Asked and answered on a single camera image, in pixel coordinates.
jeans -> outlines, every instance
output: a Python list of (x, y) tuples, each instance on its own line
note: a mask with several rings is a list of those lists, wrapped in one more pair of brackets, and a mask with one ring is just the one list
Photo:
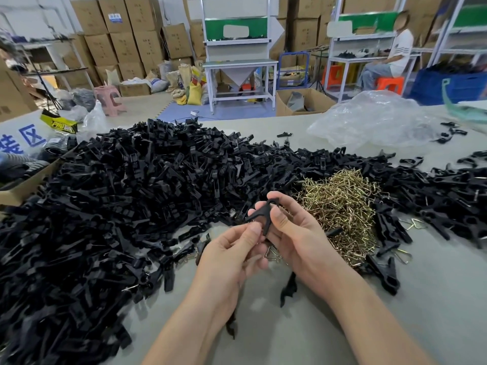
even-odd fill
[(372, 91), (376, 88), (375, 81), (380, 77), (390, 78), (391, 67), (389, 64), (372, 64), (368, 63), (362, 70), (358, 80), (357, 86), (362, 88), (362, 91)]

hand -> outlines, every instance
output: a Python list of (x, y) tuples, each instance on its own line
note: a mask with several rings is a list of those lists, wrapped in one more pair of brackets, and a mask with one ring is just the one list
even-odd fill
[(243, 282), (267, 269), (264, 240), (262, 226), (254, 222), (228, 229), (204, 249), (188, 296), (209, 307), (211, 332), (216, 334), (230, 318)]
[[(328, 300), (333, 277), (343, 269), (349, 269), (348, 265), (330, 244), (316, 219), (292, 197), (271, 191), (267, 198), (278, 198), (289, 210), (288, 213), (281, 207), (272, 207), (272, 225), (267, 239), (277, 247), (296, 275), (316, 294)], [(264, 205), (264, 201), (257, 202), (248, 214), (252, 215)]]

blue floor mat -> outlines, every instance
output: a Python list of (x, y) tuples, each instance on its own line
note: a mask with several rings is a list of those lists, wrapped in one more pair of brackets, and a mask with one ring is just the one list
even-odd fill
[(200, 122), (276, 116), (276, 111), (272, 110), (271, 100), (258, 103), (244, 100), (219, 101), (213, 109), (215, 114), (211, 115), (210, 105), (178, 105), (173, 102), (157, 118), (165, 122), (173, 122), (175, 119), (179, 121), (191, 117), (192, 111), (198, 111)]

green plastic item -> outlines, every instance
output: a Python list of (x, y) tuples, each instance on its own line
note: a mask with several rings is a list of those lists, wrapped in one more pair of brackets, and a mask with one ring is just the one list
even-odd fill
[(242, 19), (209, 19), (204, 21), (206, 38), (208, 41), (224, 41), (223, 28), (225, 25), (247, 26), (248, 39), (267, 38), (267, 17)]
[(342, 14), (339, 21), (351, 20), (352, 30), (357, 28), (373, 28), (379, 32), (392, 32), (394, 22), (397, 18), (397, 11), (367, 12), (364, 14)]
[(487, 26), (487, 5), (466, 5), (460, 9), (454, 28)]
[(449, 78), (442, 80), (441, 90), (443, 102), (445, 103), (448, 114), (466, 122), (487, 124), (487, 110), (479, 109), (478, 107), (455, 105), (450, 101), (447, 95), (447, 85), (449, 84)]

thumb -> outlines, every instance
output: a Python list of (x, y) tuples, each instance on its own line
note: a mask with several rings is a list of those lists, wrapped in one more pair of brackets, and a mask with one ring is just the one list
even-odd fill
[(297, 239), (302, 235), (302, 228), (290, 221), (278, 207), (271, 209), (271, 221), (278, 231), (288, 235), (291, 239)]
[(235, 242), (235, 244), (230, 248), (238, 259), (242, 262), (245, 261), (248, 253), (252, 250), (260, 238), (260, 233), (262, 232), (262, 226), (258, 222), (250, 223), (247, 229), (242, 233), (240, 238)]

